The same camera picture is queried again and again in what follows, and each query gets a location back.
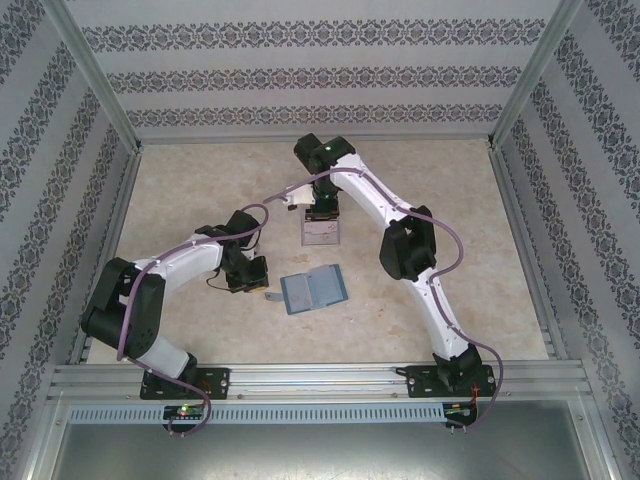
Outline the teal card holder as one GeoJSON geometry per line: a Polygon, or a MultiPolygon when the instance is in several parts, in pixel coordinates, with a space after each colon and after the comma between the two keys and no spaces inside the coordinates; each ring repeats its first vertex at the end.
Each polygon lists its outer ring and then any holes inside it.
{"type": "Polygon", "coordinates": [[[281,292],[266,292],[264,296],[268,301],[283,303],[288,315],[326,308],[348,299],[338,264],[282,277],[280,286],[281,292]]]}

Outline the left controller circuit board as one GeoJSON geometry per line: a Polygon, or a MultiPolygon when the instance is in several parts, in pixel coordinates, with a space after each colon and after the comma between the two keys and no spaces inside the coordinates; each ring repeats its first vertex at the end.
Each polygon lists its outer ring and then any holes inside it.
{"type": "Polygon", "coordinates": [[[163,411],[163,419],[165,421],[200,421],[205,413],[205,407],[203,405],[181,405],[181,406],[166,406],[163,411]]]}

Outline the grey metal sheet panel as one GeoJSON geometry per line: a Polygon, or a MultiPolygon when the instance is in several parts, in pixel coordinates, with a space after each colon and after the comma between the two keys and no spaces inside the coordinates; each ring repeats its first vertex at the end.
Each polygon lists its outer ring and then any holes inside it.
{"type": "Polygon", "coordinates": [[[591,480],[568,431],[429,424],[73,425],[52,480],[591,480]]]}

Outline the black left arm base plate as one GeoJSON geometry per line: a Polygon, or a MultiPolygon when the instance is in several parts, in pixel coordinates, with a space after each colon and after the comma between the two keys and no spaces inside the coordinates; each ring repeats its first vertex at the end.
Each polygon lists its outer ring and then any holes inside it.
{"type": "MultiPolygon", "coordinates": [[[[225,400],[230,384],[230,370],[227,368],[197,367],[194,374],[181,376],[186,383],[204,392],[211,400],[225,400]]],[[[145,372],[142,378],[139,396],[142,400],[201,400],[202,397],[193,390],[176,385],[156,375],[145,372]]]]}

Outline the aluminium mounting rail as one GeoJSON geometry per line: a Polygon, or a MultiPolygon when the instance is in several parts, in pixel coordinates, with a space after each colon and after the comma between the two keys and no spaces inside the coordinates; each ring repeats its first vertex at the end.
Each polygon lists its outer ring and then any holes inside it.
{"type": "MultiPolygon", "coordinates": [[[[500,399],[572,399],[592,393],[579,361],[508,361],[502,373],[500,399]]],[[[229,365],[208,368],[230,370],[226,401],[284,402],[409,399],[406,379],[395,366],[371,364],[229,365]]],[[[46,398],[69,403],[138,401],[142,369],[124,365],[58,366],[46,398]]]]}

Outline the aluminium table side rail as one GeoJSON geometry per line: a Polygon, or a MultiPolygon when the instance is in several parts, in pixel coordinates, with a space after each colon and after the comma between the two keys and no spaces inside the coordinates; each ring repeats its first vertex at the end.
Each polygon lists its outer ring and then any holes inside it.
{"type": "Polygon", "coordinates": [[[551,359],[567,360],[570,355],[565,348],[550,297],[538,271],[533,245],[503,156],[493,148],[488,150],[488,154],[547,354],[551,359]]]}
{"type": "Polygon", "coordinates": [[[96,264],[96,269],[92,276],[91,286],[85,296],[85,300],[84,300],[82,309],[80,311],[79,320],[82,320],[82,315],[84,314],[87,306],[89,305],[89,302],[96,289],[97,283],[102,274],[104,266],[109,260],[111,260],[116,255],[116,251],[117,251],[122,230],[124,227],[124,222],[126,219],[128,206],[131,200],[131,196],[132,196],[133,189],[136,182],[136,177],[137,177],[141,159],[143,156],[143,151],[144,151],[144,148],[140,146],[135,153],[131,154],[131,156],[129,157],[127,168],[123,172],[122,182],[120,183],[118,196],[113,206],[113,209],[111,211],[108,230],[105,234],[102,249],[100,251],[100,256],[96,264]]]}

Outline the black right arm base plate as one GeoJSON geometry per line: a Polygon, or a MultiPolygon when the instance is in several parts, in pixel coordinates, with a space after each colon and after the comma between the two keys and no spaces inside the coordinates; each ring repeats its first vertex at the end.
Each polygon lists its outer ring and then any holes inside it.
{"type": "Polygon", "coordinates": [[[438,376],[435,365],[411,365],[397,368],[396,373],[404,376],[410,398],[444,397],[492,397],[497,380],[489,365],[482,365],[475,373],[459,377],[453,387],[449,387],[438,376]]]}

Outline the aluminium frame post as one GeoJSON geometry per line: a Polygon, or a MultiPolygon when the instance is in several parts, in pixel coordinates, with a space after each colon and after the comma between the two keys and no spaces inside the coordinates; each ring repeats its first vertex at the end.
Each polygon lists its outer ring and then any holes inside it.
{"type": "Polygon", "coordinates": [[[559,0],[494,129],[489,134],[490,151],[496,151],[504,143],[582,4],[583,0],[559,0]]]}
{"type": "Polygon", "coordinates": [[[138,153],[141,141],[121,106],[107,75],[100,66],[65,0],[40,0],[88,85],[104,108],[111,124],[129,152],[138,153]]]}

